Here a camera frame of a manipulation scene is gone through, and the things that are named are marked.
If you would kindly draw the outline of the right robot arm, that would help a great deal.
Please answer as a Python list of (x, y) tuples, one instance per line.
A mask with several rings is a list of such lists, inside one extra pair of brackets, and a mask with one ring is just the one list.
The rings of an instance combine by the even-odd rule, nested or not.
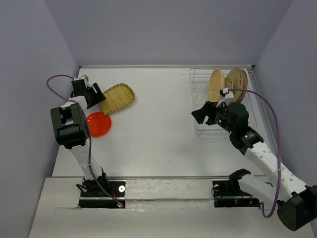
[(296, 231), (317, 217), (317, 187), (297, 178), (269, 149), (264, 139), (249, 126), (249, 113), (244, 105), (206, 102), (192, 111), (198, 124), (219, 125), (229, 133), (231, 144), (254, 163), (269, 180), (263, 183), (250, 173), (228, 182), (233, 194), (242, 191), (271, 206), (282, 224)]

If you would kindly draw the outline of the green bamboo-pattern tray plate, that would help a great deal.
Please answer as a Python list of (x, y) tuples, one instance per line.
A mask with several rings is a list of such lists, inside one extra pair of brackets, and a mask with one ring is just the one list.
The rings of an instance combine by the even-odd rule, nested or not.
[(103, 92), (105, 100), (99, 103), (104, 115), (122, 110), (131, 105), (135, 99), (135, 93), (125, 83), (116, 84)]

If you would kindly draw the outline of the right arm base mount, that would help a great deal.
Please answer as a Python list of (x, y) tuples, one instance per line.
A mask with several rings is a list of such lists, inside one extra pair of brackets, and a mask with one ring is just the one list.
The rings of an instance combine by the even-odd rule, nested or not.
[(250, 175), (246, 169), (239, 169), (229, 175), (228, 179), (213, 180), (211, 195), (215, 208), (258, 207), (260, 201), (240, 189), (239, 180)]

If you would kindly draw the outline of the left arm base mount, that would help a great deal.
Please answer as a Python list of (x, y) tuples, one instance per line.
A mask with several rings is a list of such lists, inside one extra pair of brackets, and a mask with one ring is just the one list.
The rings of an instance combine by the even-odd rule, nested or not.
[(124, 209), (126, 205), (125, 192), (126, 181), (125, 180), (110, 180), (109, 187), (104, 187), (104, 190), (110, 195), (105, 194), (100, 187), (96, 184), (90, 191), (84, 186), (84, 180), (82, 184), (77, 184), (77, 188), (80, 190), (80, 196), (78, 206), (80, 208), (91, 209)]

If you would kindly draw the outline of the small cream calligraphy plate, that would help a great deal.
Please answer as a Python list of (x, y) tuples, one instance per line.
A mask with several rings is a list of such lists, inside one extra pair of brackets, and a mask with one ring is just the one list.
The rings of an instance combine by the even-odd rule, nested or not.
[(224, 79), (224, 87), (228, 89), (234, 89), (235, 88), (235, 83), (230, 77), (226, 77)]

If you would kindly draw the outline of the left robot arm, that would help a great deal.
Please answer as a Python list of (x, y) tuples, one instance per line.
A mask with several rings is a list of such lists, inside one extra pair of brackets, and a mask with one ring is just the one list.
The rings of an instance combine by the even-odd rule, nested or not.
[[(73, 91), (69, 98), (54, 91), (49, 82), (57, 77), (72, 79)], [(83, 174), (84, 181), (77, 187), (90, 196), (109, 194), (110, 184), (103, 168), (96, 162), (92, 154), (92, 139), (87, 117), (84, 110), (105, 100), (97, 83), (89, 84), (86, 75), (73, 78), (69, 75), (55, 75), (47, 80), (47, 87), (65, 103), (50, 110), (54, 136), (60, 146), (64, 146), (76, 159)]]

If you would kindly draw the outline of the peach round plate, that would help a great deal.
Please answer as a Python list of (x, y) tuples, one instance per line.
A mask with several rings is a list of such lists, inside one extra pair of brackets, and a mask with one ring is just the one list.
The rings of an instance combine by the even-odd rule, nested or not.
[(221, 99), (220, 90), (224, 88), (224, 75), (220, 69), (215, 69), (210, 77), (209, 81), (209, 101), (219, 102)]

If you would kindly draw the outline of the beige bird-pattern plate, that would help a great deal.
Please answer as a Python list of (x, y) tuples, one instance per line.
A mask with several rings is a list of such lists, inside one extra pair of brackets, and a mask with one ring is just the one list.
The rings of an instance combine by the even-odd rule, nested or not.
[[(248, 79), (244, 70), (234, 68), (228, 73), (227, 77), (231, 79), (234, 89), (247, 89)], [(232, 102), (240, 103), (244, 99), (245, 94), (245, 91), (234, 90), (234, 99), (232, 100)]]

